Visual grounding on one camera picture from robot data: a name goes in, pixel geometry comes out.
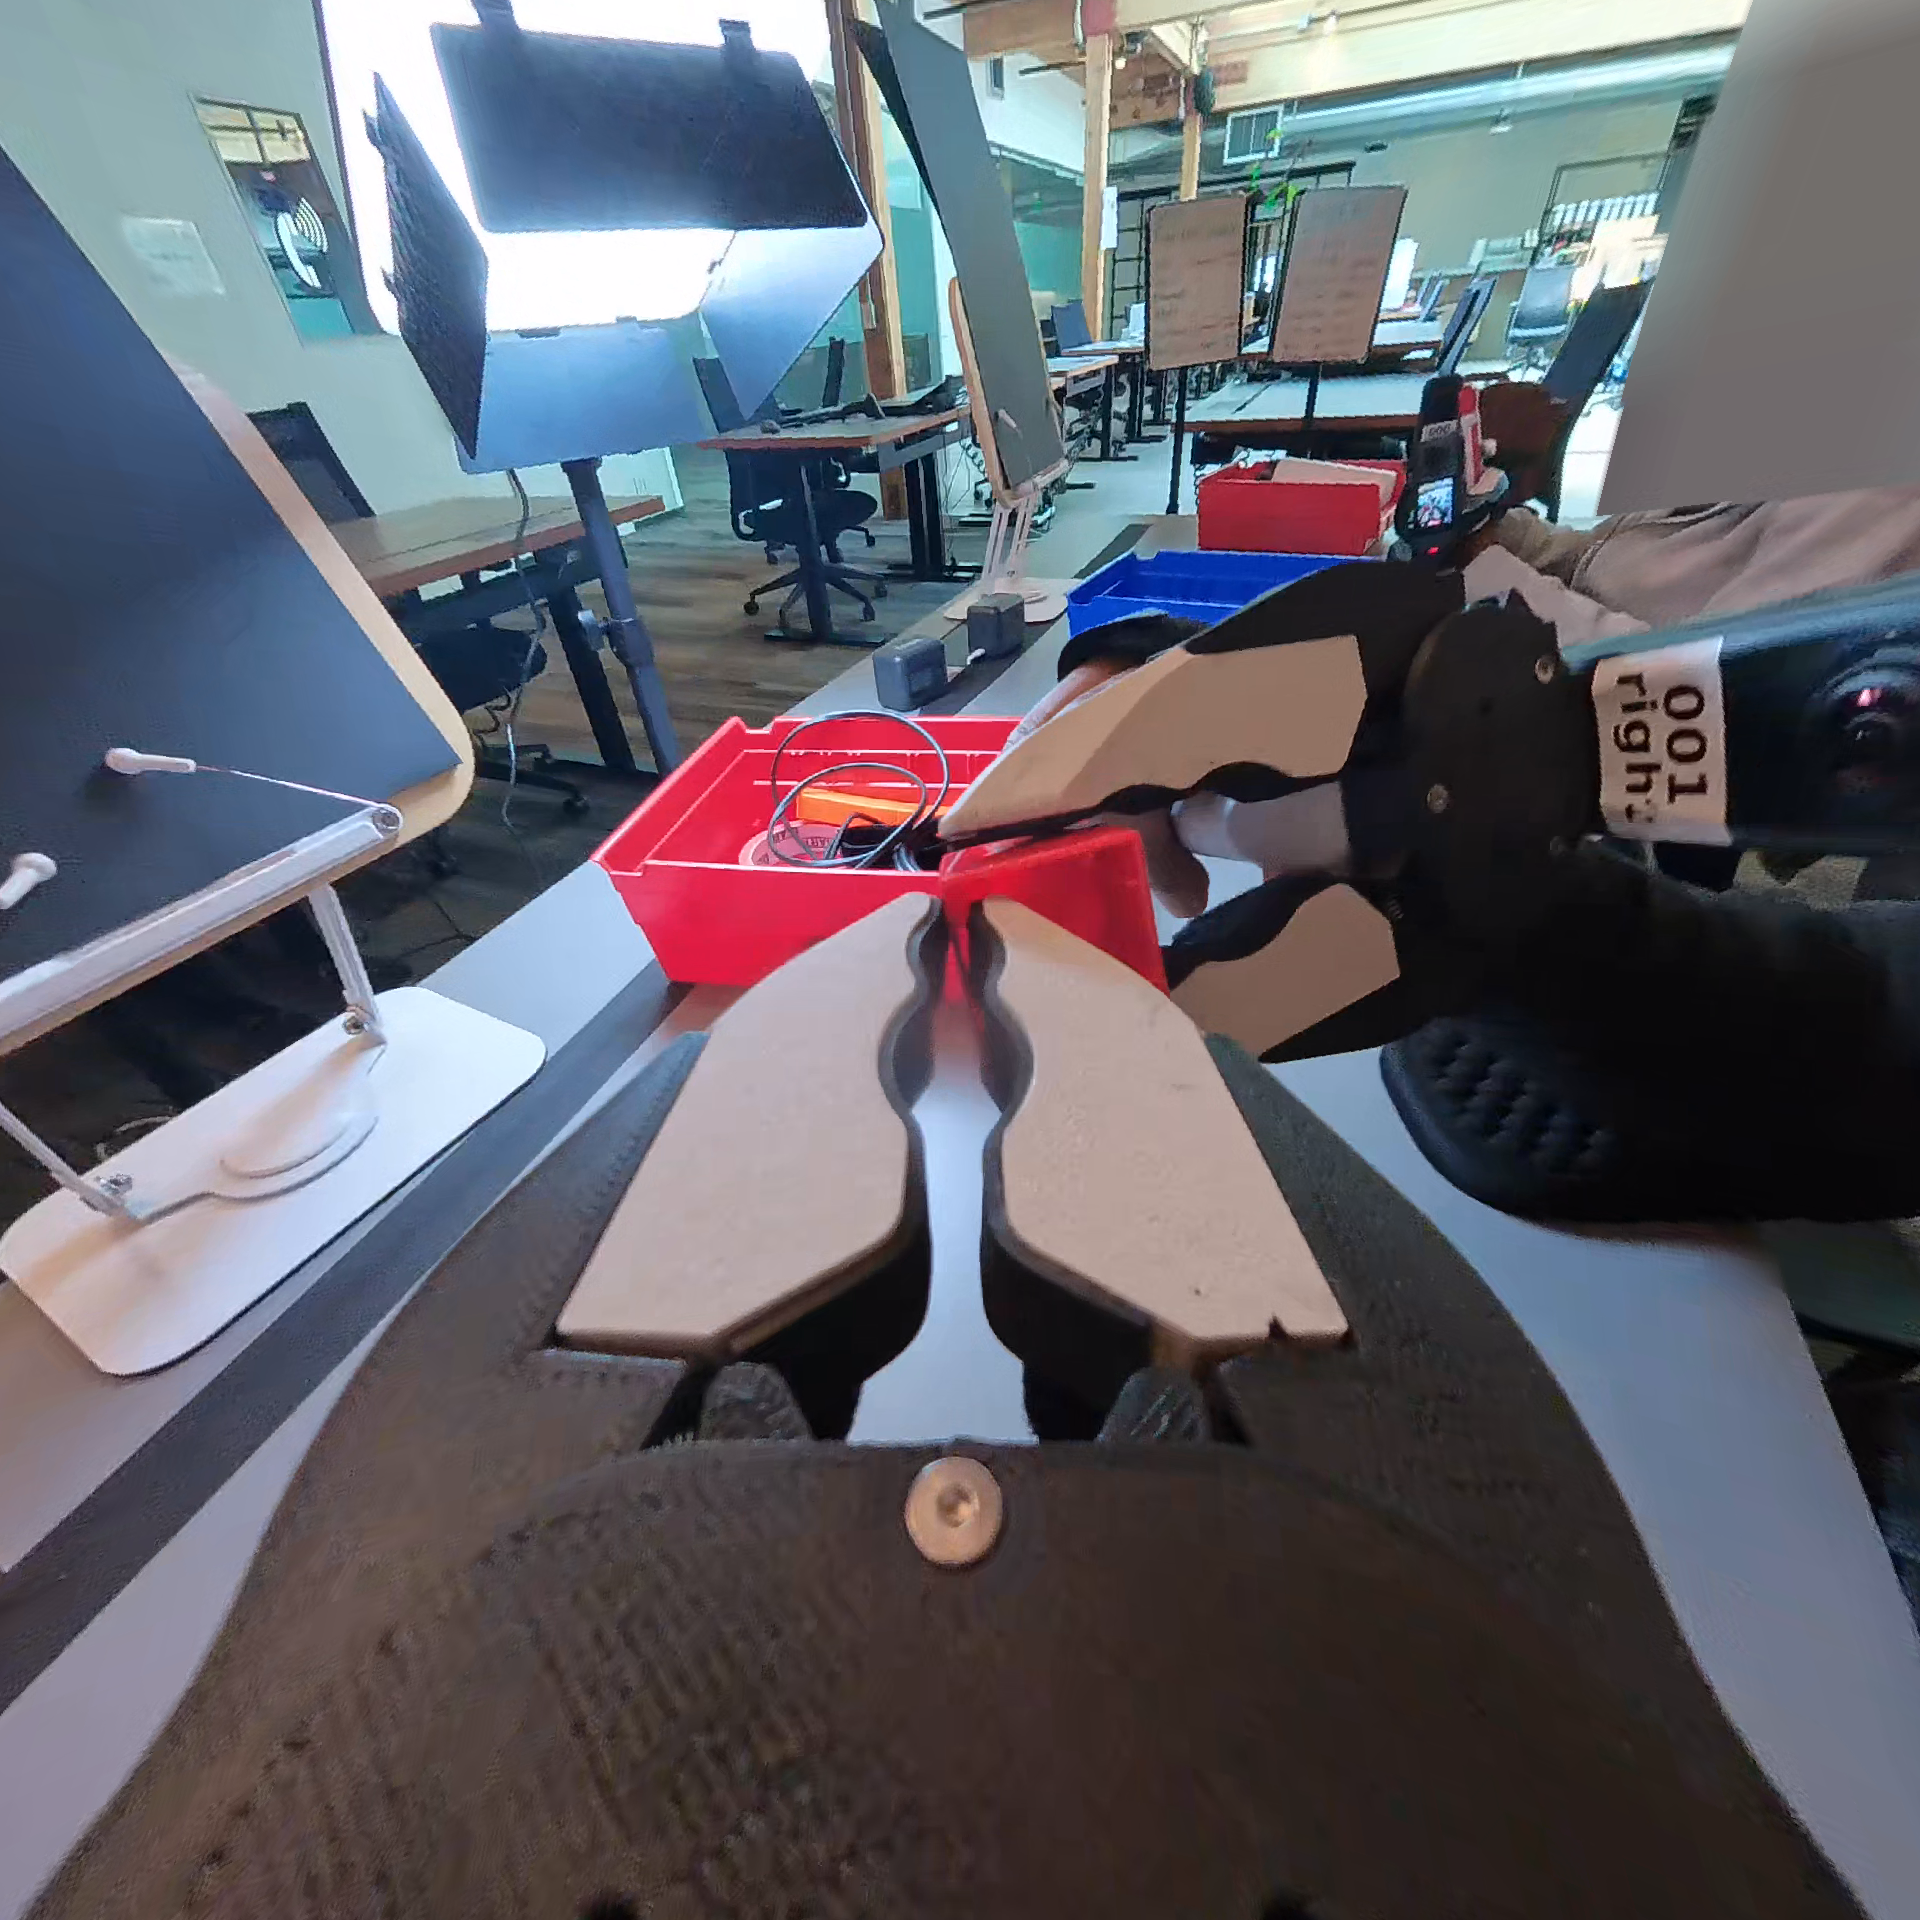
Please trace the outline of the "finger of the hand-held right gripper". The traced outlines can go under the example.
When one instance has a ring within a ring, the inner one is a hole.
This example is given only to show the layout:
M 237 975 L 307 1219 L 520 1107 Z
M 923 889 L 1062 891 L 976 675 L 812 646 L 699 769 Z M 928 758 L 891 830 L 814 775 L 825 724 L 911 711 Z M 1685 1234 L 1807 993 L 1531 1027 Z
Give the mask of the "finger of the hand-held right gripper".
M 1191 644 L 1101 682 L 1014 740 L 942 820 L 953 846 L 1069 826 L 1129 793 L 1184 798 L 1209 777 L 1341 772 L 1366 707 L 1356 638 L 1197 653 Z
M 1343 1050 L 1345 1014 L 1400 981 L 1393 921 L 1343 881 L 1270 881 L 1167 945 L 1167 996 L 1259 1060 Z

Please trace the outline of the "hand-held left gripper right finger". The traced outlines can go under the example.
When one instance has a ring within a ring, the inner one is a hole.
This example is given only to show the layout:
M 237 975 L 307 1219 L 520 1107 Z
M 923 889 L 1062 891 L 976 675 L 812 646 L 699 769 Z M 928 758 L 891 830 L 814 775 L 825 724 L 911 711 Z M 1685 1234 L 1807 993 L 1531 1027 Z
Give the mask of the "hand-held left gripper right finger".
M 1348 1316 L 1201 1030 L 1029 905 L 969 917 L 984 1069 L 980 1283 L 1044 1373 L 1180 1373 Z

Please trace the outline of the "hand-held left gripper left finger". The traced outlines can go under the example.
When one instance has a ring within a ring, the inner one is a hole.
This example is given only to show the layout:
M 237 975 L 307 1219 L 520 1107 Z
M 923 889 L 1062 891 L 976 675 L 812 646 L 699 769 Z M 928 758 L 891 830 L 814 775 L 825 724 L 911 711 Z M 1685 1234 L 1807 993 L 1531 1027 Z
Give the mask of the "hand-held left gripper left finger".
M 696 1037 L 555 1332 L 582 1354 L 893 1358 L 929 1285 L 915 1103 L 944 909 L 910 894 L 808 947 Z

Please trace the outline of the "red box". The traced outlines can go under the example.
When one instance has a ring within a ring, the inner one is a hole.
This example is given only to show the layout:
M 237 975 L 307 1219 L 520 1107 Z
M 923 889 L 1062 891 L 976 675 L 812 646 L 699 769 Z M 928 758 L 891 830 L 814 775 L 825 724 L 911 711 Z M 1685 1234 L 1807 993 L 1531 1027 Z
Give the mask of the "red box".
M 974 903 L 1013 900 L 1167 990 L 1144 843 L 1131 826 L 1084 822 L 961 849 L 944 854 L 940 882 L 955 929 Z

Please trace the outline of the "red storage bin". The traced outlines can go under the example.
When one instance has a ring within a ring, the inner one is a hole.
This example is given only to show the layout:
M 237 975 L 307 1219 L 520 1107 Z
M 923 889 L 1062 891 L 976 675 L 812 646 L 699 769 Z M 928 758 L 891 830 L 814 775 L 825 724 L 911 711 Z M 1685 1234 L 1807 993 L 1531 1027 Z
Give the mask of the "red storage bin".
M 1372 558 L 1403 486 L 1400 461 L 1222 465 L 1195 485 L 1195 539 L 1209 551 Z
M 741 850 L 808 775 L 852 764 L 831 786 L 955 799 L 1000 751 L 1007 716 L 871 709 L 727 721 L 593 852 L 668 979 L 750 987 L 789 958 L 900 897 L 937 897 L 932 870 L 752 870 Z

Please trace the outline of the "person's right forearm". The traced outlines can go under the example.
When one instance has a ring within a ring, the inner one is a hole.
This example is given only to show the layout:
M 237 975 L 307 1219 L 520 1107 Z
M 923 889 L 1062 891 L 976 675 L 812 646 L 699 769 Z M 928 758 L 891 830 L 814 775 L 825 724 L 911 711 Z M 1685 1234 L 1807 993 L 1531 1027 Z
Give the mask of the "person's right forearm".
M 1584 849 L 1440 1017 L 1534 1022 L 1617 1093 L 1643 1219 L 1591 1225 L 1917 1212 L 1915 903 L 1713 897 Z

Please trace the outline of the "person's right hand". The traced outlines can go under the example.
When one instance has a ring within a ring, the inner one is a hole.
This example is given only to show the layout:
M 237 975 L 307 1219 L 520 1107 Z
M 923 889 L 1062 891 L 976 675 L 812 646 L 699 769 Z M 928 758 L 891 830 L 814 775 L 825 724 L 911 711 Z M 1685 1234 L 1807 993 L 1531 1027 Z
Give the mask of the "person's right hand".
M 1044 692 L 1007 734 L 1000 756 L 1011 758 L 1032 734 L 1055 730 L 1064 714 L 1093 705 L 1094 734 L 1103 735 L 1120 716 L 1151 698 L 1174 665 L 1184 665 L 1182 646 L 1165 649 L 1141 662 L 1118 658 L 1087 660 L 1076 665 L 1057 685 Z

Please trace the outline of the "blue storage bin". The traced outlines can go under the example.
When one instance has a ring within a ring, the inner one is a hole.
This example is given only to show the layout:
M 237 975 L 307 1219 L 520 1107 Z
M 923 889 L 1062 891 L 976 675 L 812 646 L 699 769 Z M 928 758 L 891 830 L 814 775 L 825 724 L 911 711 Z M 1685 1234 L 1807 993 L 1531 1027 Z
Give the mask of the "blue storage bin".
M 1209 627 L 1267 591 L 1340 565 L 1345 559 L 1269 551 L 1167 548 L 1150 555 L 1131 551 L 1073 585 L 1064 596 L 1064 617 L 1069 635 L 1151 614 Z

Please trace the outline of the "brown whiteboard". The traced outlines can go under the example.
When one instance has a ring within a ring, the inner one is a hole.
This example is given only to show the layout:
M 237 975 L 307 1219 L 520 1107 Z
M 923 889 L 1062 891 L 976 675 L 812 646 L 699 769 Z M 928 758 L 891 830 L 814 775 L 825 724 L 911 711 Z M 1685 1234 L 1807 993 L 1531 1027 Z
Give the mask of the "brown whiteboard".
M 1284 369 L 1366 361 L 1408 199 L 1403 183 L 1316 185 L 1287 217 L 1267 356 Z
M 1251 194 L 1155 205 L 1144 230 L 1144 361 L 1157 373 L 1232 361 L 1241 349 Z

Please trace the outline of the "white board stand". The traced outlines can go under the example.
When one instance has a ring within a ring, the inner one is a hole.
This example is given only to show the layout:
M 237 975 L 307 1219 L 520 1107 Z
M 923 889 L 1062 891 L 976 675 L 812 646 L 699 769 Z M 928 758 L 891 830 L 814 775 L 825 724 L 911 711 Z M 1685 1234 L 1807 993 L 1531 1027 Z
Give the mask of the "white board stand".
M 12 1109 L 5 1133 L 55 1194 L 5 1229 L 5 1279 L 101 1373 L 149 1377 L 412 1181 L 543 1065 L 537 1033 L 420 987 L 377 993 L 336 881 L 407 835 L 391 799 L 115 745 L 117 777 L 231 777 L 334 803 L 334 820 L 5 975 L 13 1054 L 173 962 L 301 903 L 343 1011 L 81 1170 Z

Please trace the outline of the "wooden office desk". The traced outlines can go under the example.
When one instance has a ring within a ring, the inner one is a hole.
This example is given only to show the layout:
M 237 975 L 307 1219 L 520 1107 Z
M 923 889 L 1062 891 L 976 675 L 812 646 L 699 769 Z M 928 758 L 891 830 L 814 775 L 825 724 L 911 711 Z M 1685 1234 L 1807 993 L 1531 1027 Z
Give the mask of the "wooden office desk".
M 398 515 L 344 519 L 334 534 L 392 613 L 428 673 L 462 716 L 487 716 L 492 777 L 508 775 L 508 714 L 550 667 L 565 667 L 599 762 L 648 781 L 607 678 L 607 614 L 582 590 L 601 585 L 569 500 L 454 498 Z
M 971 443 L 971 419 L 961 406 L 916 415 L 847 415 L 814 423 L 742 425 L 696 438 L 695 447 L 767 458 L 799 471 L 812 498 L 812 471 L 841 465 L 856 473 L 905 481 L 907 573 L 926 582 L 958 582 L 966 569 L 948 558 L 940 455 Z

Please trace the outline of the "grey board on stand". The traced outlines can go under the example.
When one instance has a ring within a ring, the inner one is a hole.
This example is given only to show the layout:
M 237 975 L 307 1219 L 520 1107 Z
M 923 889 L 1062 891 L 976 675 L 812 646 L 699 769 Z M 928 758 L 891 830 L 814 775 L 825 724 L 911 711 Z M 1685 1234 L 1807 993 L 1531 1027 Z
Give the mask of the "grey board on stand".
M 961 353 L 974 438 L 993 498 L 987 555 L 974 588 L 948 605 L 1014 596 L 1031 629 L 1064 614 L 1064 588 L 1025 569 L 1032 519 L 1068 471 L 1060 406 L 1049 385 L 1013 205 L 976 110 L 964 52 L 907 5 L 875 5 L 860 47 L 942 221 L 953 276 L 953 340 Z

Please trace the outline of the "black light stand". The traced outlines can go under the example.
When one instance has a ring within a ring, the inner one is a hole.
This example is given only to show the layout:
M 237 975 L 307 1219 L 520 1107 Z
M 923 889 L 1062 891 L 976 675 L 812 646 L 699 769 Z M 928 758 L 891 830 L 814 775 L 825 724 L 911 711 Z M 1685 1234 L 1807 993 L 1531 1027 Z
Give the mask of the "black light stand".
M 619 542 L 593 458 L 560 465 L 582 521 L 582 539 L 607 601 L 611 644 L 631 685 L 653 769 L 668 777 L 680 765 L 680 740 L 668 709 L 656 646 L 632 601 L 629 558 Z

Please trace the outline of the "studio light panel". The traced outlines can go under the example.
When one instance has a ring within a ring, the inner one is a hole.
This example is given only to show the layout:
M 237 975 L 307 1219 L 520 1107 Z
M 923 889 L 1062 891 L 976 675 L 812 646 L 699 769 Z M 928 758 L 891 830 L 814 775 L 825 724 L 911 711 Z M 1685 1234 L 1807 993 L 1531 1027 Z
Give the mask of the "studio light panel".
M 320 5 L 353 241 L 462 466 L 691 443 L 879 257 L 799 5 Z

